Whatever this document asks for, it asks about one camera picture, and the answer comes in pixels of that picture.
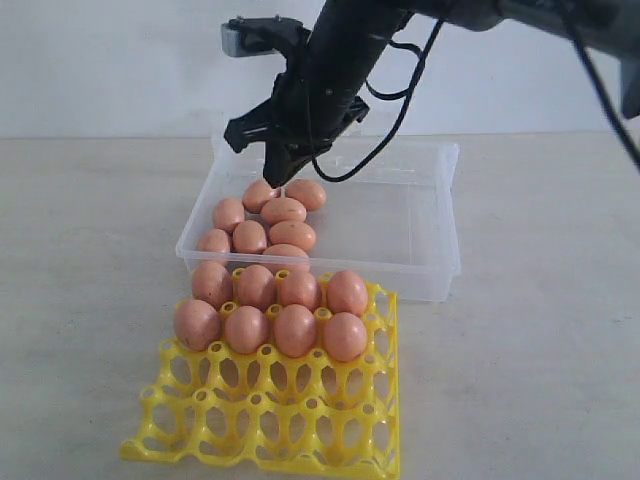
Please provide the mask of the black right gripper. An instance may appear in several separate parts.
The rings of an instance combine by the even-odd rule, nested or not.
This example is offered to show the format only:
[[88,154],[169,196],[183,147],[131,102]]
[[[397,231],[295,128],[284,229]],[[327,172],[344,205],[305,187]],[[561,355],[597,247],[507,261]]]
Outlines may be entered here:
[[224,140],[235,153],[264,143],[263,178],[284,186],[366,114],[358,92],[372,69],[370,30],[298,29],[271,99],[229,120]]

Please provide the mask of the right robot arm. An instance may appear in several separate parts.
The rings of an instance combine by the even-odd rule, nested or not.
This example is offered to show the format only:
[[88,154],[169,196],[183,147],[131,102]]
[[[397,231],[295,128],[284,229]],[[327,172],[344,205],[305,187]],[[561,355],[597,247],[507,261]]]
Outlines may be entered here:
[[270,96],[231,119],[224,138],[235,152],[265,147],[263,176],[286,185],[315,164],[369,108],[360,97],[396,34],[417,15],[434,26],[423,46],[404,43],[417,63],[408,86],[391,99],[409,105],[445,25],[488,31],[505,20],[568,40],[584,67],[612,130],[632,161],[639,150],[625,128],[639,114],[639,5],[635,1],[328,1],[314,25],[282,16],[236,17],[221,27],[232,58],[278,53],[285,69]]

